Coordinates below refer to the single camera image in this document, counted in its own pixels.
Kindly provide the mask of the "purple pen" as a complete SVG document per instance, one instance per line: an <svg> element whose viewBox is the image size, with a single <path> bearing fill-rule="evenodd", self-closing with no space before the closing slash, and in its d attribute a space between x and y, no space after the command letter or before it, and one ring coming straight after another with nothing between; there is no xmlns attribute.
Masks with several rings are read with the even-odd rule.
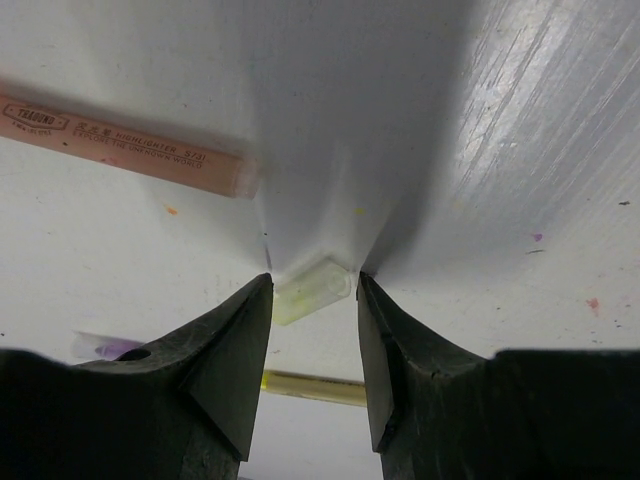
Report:
<svg viewBox="0 0 640 480"><path fill-rule="evenodd" d="M121 355L139 348L143 342L112 336L75 331L71 354L86 360L116 360Z"/></svg>

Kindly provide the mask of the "yellow pen cap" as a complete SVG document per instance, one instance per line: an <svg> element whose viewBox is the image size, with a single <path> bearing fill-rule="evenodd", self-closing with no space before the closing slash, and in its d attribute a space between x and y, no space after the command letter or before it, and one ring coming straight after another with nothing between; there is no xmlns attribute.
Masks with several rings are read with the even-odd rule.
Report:
<svg viewBox="0 0 640 480"><path fill-rule="evenodd" d="M272 321L289 325L350 293L350 272L332 259L323 259L275 288Z"/></svg>

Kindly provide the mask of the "orange pen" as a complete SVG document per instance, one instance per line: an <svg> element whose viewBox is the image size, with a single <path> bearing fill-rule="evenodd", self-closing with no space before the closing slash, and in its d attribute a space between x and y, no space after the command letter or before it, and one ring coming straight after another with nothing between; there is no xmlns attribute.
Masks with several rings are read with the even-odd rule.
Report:
<svg viewBox="0 0 640 480"><path fill-rule="evenodd" d="M252 199L257 160L192 146L14 94L1 82L1 136L229 198Z"/></svg>

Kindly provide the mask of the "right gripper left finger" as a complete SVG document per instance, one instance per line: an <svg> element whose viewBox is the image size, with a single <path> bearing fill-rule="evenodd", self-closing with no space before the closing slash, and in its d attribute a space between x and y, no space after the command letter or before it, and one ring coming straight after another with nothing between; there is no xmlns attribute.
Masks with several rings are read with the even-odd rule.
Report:
<svg viewBox="0 0 640 480"><path fill-rule="evenodd" d="M271 327L263 273L117 359L1 353L5 479L234 479L249 456Z"/></svg>

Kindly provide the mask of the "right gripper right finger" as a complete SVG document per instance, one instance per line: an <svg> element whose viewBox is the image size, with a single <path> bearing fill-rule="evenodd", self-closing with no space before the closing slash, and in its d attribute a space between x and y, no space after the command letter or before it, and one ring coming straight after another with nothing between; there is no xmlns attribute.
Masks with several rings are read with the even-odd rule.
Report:
<svg viewBox="0 0 640 480"><path fill-rule="evenodd" d="M387 479L635 479L635 350L504 350L486 359L356 294L373 450Z"/></svg>

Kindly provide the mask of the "yellow pen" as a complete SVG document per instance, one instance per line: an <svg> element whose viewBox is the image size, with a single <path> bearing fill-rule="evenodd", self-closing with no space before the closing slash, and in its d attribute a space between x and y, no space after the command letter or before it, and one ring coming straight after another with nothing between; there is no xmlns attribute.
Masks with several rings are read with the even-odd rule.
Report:
<svg viewBox="0 0 640 480"><path fill-rule="evenodd" d="M267 393L307 400L367 406L365 386L357 382L265 370L261 389Z"/></svg>

